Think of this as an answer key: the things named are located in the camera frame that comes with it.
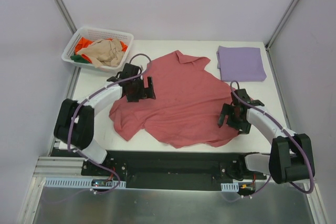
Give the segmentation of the red polo shirt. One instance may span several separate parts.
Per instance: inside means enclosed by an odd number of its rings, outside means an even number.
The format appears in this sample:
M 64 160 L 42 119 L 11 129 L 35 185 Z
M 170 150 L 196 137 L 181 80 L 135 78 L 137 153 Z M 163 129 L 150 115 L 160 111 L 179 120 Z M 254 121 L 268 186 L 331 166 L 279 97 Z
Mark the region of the red polo shirt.
M 151 62 L 156 98 L 116 101 L 109 112 L 114 130 L 126 141 L 141 130 L 156 140 L 181 148 L 195 144 L 220 147 L 238 136 L 227 124 L 218 126 L 223 104 L 231 104 L 228 84 L 207 72 L 207 57 L 174 51 Z

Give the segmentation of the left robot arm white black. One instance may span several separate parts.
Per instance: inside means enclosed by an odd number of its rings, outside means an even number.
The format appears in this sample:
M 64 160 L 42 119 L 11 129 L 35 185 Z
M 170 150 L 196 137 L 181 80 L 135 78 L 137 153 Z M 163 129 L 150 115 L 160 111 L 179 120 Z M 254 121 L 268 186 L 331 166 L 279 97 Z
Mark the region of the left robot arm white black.
M 122 98 L 128 102 L 155 99 L 153 78 L 146 77 L 141 68 L 127 63 L 116 76 L 106 80 L 103 87 L 82 100 L 63 100 L 54 128 L 54 137 L 67 144 L 69 151 L 77 151 L 93 161 L 92 169 L 99 176 L 111 170 L 111 157 L 94 139 L 95 117 L 110 104 Z

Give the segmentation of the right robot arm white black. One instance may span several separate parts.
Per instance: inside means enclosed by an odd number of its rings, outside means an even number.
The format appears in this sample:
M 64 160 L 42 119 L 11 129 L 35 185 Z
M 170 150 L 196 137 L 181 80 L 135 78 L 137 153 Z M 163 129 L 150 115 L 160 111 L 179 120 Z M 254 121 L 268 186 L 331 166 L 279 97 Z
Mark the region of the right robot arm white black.
M 238 134 L 247 135 L 255 127 L 270 143 L 270 153 L 246 153 L 236 166 L 242 179 L 255 172 L 267 174 L 277 184 L 307 179 L 313 182 L 315 175 L 310 137 L 298 134 L 282 126 L 259 100 L 253 100 L 245 89 L 232 89 L 231 104 L 223 104 L 218 126 L 227 125 Z

